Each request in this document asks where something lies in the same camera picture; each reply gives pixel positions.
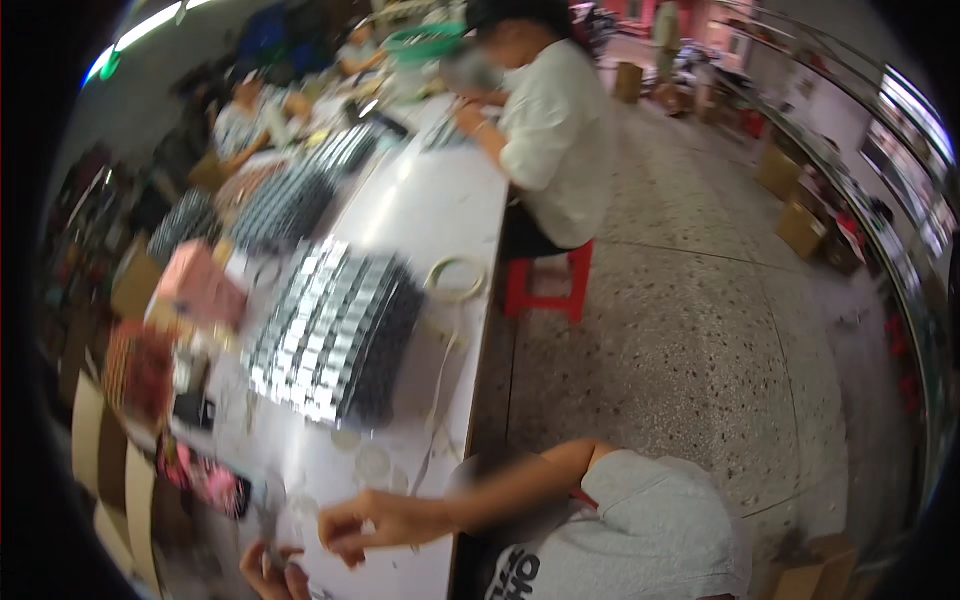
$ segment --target red plastic stool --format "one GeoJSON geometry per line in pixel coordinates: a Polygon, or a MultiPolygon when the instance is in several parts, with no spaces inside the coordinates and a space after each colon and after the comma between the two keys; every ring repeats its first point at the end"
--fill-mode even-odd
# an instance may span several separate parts
{"type": "Polygon", "coordinates": [[[593,258],[593,240],[566,254],[566,262],[573,272],[573,289],[567,297],[533,296],[527,292],[530,275],[530,258],[510,261],[507,275],[507,302],[504,313],[511,319],[520,316],[524,308],[563,310],[571,323],[584,319],[584,302],[587,301],[587,284],[590,280],[590,260],[593,258]]]}

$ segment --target pink box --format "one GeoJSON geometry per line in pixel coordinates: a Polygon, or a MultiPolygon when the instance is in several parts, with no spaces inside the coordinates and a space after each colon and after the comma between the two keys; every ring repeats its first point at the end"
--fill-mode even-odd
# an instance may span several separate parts
{"type": "Polygon", "coordinates": [[[213,260],[210,247],[200,240],[177,247],[156,296],[171,301],[198,323],[224,323],[234,329],[247,307],[247,295],[229,280],[213,260]]]}

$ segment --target floor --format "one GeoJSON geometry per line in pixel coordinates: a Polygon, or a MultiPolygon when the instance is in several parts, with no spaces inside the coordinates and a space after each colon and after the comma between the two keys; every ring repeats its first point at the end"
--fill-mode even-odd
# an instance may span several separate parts
{"type": "MultiPolygon", "coordinates": [[[[790,531],[895,534],[910,431],[866,270],[846,279],[778,238],[750,148],[648,101],[616,110],[584,321],[494,317],[473,450],[596,437],[700,464],[752,533],[754,593],[790,531]]],[[[541,263],[536,285],[559,290],[563,262],[541,263]]]]}

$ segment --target green plastic bowl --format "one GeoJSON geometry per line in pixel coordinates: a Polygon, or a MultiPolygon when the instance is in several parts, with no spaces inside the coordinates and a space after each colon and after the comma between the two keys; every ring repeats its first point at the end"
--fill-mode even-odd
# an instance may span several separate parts
{"type": "Polygon", "coordinates": [[[421,25],[413,29],[396,32],[383,42],[383,48],[399,62],[427,62],[428,60],[438,59],[449,52],[460,42],[463,34],[464,25],[462,23],[421,25]],[[405,40],[424,34],[444,34],[450,36],[450,39],[404,45],[405,40]]]}

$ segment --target long white table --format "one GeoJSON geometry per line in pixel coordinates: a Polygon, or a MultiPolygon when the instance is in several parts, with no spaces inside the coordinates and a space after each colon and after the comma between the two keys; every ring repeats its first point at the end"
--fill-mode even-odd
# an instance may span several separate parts
{"type": "MultiPolygon", "coordinates": [[[[209,450],[241,470],[282,478],[290,502],[280,517],[277,538],[306,549],[300,563],[321,597],[325,592],[337,600],[447,596],[452,538],[418,552],[372,552],[366,566],[350,572],[321,548],[314,519],[318,506],[352,497],[365,487],[409,493],[424,466],[418,495],[439,496],[468,446],[507,182],[476,147],[423,151],[424,137],[451,101],[447,95],[387,109],[419,130],[418,135],[388,151],[366,180],[358,181],[352,198],[341,202],[339,214],[324,218],[325,230],[317,236],[329,234],[371,252],[396,252],[409,259],[420,281],[437,262],[454,255],[472,257],[486,269],[483,291],[462,308],[428,299],[397,379],[393,422],[359,438],[334,433],[288,407],[248,399],[249,382],[234,357],[221,356],[210,376],[207,392],[218,404],[218,415],[209,450]],[[445,335],[454,328],[460,342],[444,368],[438,411],[443,426],[431,449],[425,417],[444,359],[445,335]],[[367,466],[358,472],[360,456],[367,466]],[[389,458],[389,472],[378,476],[384,457],[389,458]]],[[[249,285],[255,266],[256,261],[236,254],[228,274],[249,285]]],[[[252,310],[263,303],[260,296],[262,292],[252,292],[252,310]]],[[[202,442],[197,445],[203,449],[202,442]]],[[[226,569],[235,568],[239,553],[259,534],[253,511],[239,535],[218,517],[207,516],[204,529],[226,569]]],[[[232,592],[249,593],[242,588],[232,592]]]]}

